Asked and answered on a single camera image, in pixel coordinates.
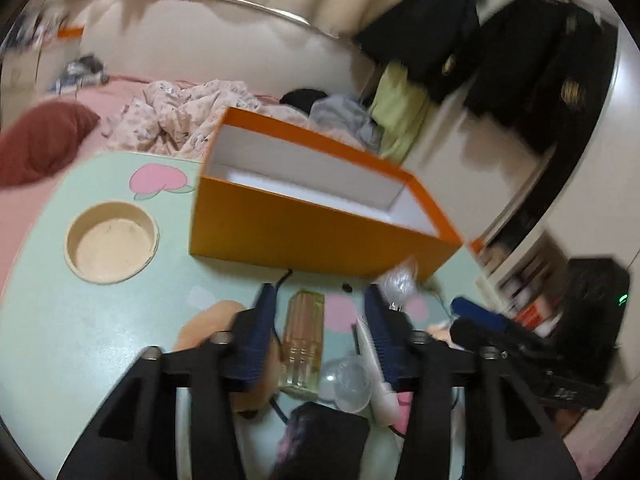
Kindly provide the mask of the beige plush doll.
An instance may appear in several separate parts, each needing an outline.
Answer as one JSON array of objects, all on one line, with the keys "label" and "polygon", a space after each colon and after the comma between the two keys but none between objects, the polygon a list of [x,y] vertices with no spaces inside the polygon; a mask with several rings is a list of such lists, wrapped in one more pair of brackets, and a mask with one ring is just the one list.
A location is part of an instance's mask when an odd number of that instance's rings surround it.
[{"label": "beige plush doll", "polygon": [[[179,330],[174,351],[197,347],[213,333],[230,330],[235,315],[245,307],[237,301],[221,300],[198,313]],[[278,391],[282,372],[281,349],[276,334],[271,335],[270,347],[262,379],[249,392],[232,393],[231,407],[235,413],[260,411]]]}]

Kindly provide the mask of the white cosmetic tube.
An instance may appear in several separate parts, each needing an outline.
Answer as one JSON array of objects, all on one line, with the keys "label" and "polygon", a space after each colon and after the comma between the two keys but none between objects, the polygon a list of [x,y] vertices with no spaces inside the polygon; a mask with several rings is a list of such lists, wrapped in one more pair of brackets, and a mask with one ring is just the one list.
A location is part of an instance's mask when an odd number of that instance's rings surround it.
[{"label": "white cosmetic tube", "polygon": [[400,421],[398,397],[392,386],[384,379],[369,326],[362,316],[356,318],[355,330],[358,353],[362,357],[370,379],[370,405],[374,419],[378,426],[394,426]]}]

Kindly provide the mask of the clear plastic bubble bag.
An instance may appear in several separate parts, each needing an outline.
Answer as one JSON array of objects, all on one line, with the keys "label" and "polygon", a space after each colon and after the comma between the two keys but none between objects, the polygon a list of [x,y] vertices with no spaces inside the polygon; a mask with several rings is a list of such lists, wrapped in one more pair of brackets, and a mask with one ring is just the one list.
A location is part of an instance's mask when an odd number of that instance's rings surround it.
[{"label": "clear plastic bubble bag", "polygon": [[410,300],[419,296],[418,264],[409,257],[375,279],[390,310],[402,311]]}]

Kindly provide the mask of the mint green lap table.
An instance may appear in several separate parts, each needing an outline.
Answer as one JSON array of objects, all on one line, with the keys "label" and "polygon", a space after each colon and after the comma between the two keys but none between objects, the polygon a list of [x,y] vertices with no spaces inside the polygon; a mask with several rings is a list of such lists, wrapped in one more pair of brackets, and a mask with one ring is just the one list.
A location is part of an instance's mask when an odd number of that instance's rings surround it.
[{"label": "mint green lap table", "polygon": [[56,477],[140,351],[170,349],[192,316],[220,300],[251,306],[262,284],[279,283],[276,324],[283,327],[296,292],[320,292],[330,320],[323,359],[356,350],[346,325],[362,310],[363,280],[192,257],[192,192],[142,200],[160,231],[142,271],[116,284],[78,278],[65,260],[68,228],[90,207],[131,202],[132,175],[152,162],[150,155],[107,152],[70,169],[14,260],[1,299],[1,416],[43,478]]}]

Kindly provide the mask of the orange cardboard storage box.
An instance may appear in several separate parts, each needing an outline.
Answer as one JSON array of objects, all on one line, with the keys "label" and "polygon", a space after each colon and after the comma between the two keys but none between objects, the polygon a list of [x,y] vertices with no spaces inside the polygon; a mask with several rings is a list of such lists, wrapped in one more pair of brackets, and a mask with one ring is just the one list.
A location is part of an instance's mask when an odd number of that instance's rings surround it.
[{"label": "orange cardboard storage box", "polygon": [[462,244],[413,174],[369,153],[239,108],[210,139],[191,255],[357,278],[411,259],[428,278]]}]

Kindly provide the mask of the lime green garment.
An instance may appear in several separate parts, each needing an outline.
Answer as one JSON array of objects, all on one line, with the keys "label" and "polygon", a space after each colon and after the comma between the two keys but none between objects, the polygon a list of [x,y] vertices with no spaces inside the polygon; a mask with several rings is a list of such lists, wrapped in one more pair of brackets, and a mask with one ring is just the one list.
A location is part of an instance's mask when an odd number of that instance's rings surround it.
[{"label": "lime green garment", "polygon": [[434,109],[426,89],[408,79],[404,66],[398,62],[388,64],[369,108],[370,116],[383,130],[378,156],[400,165]]}]

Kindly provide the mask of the pink floral duvet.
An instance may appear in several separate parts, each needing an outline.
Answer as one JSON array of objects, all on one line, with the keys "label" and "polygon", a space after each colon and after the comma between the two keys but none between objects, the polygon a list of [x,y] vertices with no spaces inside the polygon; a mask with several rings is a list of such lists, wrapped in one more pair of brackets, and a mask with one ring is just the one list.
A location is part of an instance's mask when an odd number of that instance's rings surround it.
[{"label": "pink floral duvet", "polygon": [[276,118],[356,150],[363,149],[345,129],[320,126],[292,106],[272,104],[255,96],[242,81],[218,79],[189,88],[164,80],[150,82],[118,114],[104,120],[102,133],[111,150],[201,160],[230,107]]}]

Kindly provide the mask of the grey hoodie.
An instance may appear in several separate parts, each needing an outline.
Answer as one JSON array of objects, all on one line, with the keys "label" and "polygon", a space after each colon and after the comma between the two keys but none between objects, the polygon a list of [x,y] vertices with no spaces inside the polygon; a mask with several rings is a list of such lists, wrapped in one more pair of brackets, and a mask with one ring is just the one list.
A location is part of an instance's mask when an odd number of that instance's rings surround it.
[{"label": "grey hoodie", "polygon": [[319,126],[347,131],[371,153],[380,150],[383,129],[351,96],[327,96],[311,105],[310,119]]}]

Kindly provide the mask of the black garment on bed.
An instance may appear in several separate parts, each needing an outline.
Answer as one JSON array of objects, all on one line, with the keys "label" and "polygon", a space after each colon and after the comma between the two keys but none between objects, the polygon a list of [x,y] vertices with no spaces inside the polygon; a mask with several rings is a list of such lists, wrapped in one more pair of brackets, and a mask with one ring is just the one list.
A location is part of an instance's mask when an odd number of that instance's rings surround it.
[{"label": "black garment on bed", "polygon": [[329,95],[318,89],[301,88],[286,92],[279,100],[281,105],[293,107],[300,112],[309,115],[314,103],[327,98]]}]

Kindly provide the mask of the dark red pillow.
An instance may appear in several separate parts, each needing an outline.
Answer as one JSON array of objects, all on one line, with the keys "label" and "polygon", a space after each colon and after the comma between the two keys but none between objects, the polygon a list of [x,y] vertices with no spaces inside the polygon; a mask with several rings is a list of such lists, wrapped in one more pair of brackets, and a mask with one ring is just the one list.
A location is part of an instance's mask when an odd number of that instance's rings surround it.
[{"label": "dark red pillow", "polygon": [[1,187],[52,177],[78,155],[100,116],[76,101],[47,100],[1,133]]}]

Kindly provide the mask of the black hanging clothes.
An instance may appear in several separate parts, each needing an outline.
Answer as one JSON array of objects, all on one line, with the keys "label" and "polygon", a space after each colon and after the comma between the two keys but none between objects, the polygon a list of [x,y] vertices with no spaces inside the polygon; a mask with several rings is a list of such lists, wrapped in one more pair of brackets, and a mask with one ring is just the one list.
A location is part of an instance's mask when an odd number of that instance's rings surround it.
[{"label": "black hanging clothes", "polygon": [[480,0],[401,0],[356,33],[378,65],[398,62],[441,103],[460,87],[476,117],[536,154],[590,133],[606,95],[616,30],[571,2],[512,0],[486,20]]}]

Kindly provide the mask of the striped clothes pile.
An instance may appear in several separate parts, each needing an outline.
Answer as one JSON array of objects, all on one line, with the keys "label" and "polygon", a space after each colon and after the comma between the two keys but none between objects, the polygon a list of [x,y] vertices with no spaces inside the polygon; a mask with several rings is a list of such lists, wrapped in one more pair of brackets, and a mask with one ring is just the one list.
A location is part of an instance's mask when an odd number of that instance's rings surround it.
[{"label": "striped clothes pile", "polygon": [[48,91],[62,94],[85,87],[103,86],[109,79],[104,64],[95,55],[89,54],[69,62],[58,79],[50,84]]}]

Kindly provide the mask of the orange box on cabinet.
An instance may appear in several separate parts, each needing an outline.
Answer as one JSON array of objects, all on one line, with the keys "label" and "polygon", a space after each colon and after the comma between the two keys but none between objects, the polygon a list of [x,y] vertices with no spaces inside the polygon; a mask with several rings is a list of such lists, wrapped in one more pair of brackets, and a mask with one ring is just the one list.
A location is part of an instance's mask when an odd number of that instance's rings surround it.
[{"label": "orange box on cabinet", "polygon": [[61,27],[56,33],[56,38],[59,40],[76,40],[80,39],[84,34],[84,28],[82,26],[74,27]]}]

